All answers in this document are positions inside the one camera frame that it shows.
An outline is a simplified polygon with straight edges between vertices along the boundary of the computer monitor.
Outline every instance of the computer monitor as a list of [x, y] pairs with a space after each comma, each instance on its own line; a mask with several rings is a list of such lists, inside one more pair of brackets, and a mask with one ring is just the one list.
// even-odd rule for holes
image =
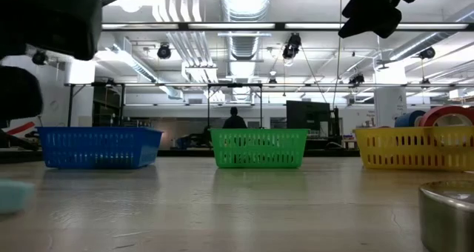
[[320, 130], [331, 122], [330, 105], [319, 102], [287, 101], [287, 128]]

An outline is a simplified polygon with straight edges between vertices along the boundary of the green basket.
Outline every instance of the green basket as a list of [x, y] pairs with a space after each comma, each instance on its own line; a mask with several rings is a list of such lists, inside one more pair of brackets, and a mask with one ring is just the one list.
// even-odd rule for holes
[[306, 129], [211, 129], [220, 168], [299, 168]]

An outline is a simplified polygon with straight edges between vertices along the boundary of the tape roll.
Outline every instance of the tape roll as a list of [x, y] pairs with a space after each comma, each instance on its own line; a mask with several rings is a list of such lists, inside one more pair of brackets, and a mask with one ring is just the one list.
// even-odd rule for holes
[[399, 116], [395, 120], [395, 127], [418, 127], [424, 114], [422, 110], [415, 110]]
[[435, 107], [426, 112], [421, 118], [422, 127], [473, 126], [474, 110], [468, 108], [446, 106]]

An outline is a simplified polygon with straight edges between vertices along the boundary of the white pillar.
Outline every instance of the white pillar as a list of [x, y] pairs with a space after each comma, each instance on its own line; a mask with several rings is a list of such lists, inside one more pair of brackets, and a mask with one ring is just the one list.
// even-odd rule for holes
[[[374, 82], [379, 84], [406, 84], [405, 67], [399, 62], [388, 65], [374, 73]], [[395, 119], [407, 112], [407, 90], [404, 87], [382, 87], [375, 89], [375, 123], [377, 127], [395, 126]]]
[[[89, 84], [94, 82], [96, 64], [93, 61], [72, 60], [66, 63], [66, 83]], [[71, 127], [91, 127], [94, 87], [80, 85], [74, 87], [74, 91], [81, 90], [73, 98], [73, 110], [71, 113]]]

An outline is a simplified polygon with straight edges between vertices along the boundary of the blue basket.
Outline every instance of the blue basket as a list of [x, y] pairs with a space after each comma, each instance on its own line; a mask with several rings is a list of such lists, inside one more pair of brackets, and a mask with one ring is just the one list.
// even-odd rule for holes
[[38, 127], [50, 168], [135, 169], [153, 163], [162, 132], [135, 127]]

